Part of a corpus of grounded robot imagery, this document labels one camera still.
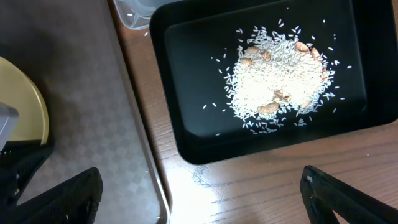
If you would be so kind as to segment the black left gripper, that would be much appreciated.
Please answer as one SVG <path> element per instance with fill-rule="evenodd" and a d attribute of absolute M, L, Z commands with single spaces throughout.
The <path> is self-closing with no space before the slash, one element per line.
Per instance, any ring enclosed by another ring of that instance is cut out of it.
<path fill-rule="evenodd" d="M 16 205 L 34 174 L 53 153 L 38 141 L 7 142 L 1 151 L 1 205 Z"/>

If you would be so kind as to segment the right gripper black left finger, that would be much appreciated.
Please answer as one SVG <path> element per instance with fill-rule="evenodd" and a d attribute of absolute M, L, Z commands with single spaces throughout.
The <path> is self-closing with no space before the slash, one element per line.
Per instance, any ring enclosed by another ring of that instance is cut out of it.
<path fill-rule="evenodd" d="M 92 224 L 102 193 L 100 172 L 92 167 L 14 208 L 3 210 L 1 224 Z"/>

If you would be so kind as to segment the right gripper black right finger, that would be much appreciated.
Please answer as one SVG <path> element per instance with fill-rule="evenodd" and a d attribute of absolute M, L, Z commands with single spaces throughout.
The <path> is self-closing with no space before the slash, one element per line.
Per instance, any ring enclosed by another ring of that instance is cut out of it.
<path fill-rule="evenodd" d="M 311 223 L 397 223 L 397 209 L 314 166 L 303 169 L 300 192 Z"/>

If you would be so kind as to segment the yellow round plate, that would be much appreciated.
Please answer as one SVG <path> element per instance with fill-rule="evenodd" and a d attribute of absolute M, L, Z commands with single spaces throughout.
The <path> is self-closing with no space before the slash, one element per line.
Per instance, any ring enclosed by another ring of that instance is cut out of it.
<path fill-rule="evenodd" d="M 49 114 L 35 83 L 19 68 L 1 58 L 1 144 L 39 141 L 47 144 Z"/>

